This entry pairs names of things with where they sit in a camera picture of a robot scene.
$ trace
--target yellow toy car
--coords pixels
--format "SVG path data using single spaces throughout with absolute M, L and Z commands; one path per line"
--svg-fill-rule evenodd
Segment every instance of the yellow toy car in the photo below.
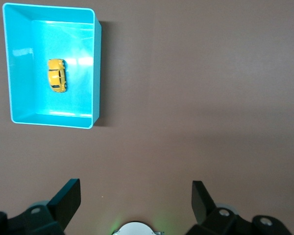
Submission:
M 67 90 L 65 79 L 65 63 L 62 59 L 51 59 L 48 61 L 48 79 L 51 89 L 54 92 L 62 93 Z

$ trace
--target plastic tray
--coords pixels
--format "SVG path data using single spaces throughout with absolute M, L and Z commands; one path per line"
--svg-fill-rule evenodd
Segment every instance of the plastic tray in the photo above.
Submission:
M 99 118 L 101 26 L 92 9 L 5 3 L 11 119 L 89 129 Z M 51 90 L 48 60 L 64 59 L 68 89 Z

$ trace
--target screw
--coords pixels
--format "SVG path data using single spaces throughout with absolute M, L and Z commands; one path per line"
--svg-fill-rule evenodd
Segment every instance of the screw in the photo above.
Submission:
M 271 226 L 271 225 L 272 225 L 271 220 L 269 220 L 268 218 L 264 218 L 264 217 L 262 217 L 262 218 L 260 219 L 260 222 L 261 222 L 262 224 L 264 224 L 264 225 L 267 225 L 267 226 Z
M 219 214 L 222 216 L 229 216 L 230 215 L 230 213 L 226 209 L 221 209 L 219 211 Z

